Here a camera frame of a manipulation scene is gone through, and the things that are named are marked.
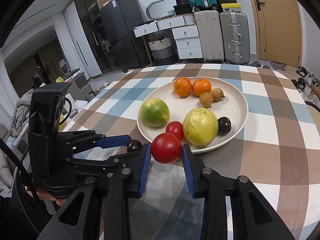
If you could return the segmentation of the person's left hand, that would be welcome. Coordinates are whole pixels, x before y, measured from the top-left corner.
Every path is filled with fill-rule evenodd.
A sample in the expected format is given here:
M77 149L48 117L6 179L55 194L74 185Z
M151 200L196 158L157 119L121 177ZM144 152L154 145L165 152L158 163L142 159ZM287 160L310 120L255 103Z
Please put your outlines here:
M63 204L66 202L67 199L56 199L54 198L53 196L51 196L47 191L45 190L38 190L37 191L37 195L38 197L40 198L40 200L45 200L45 199L48 199L48 200L51 200L51 201L54 201L56 202L56 204L58 206L63 206Z

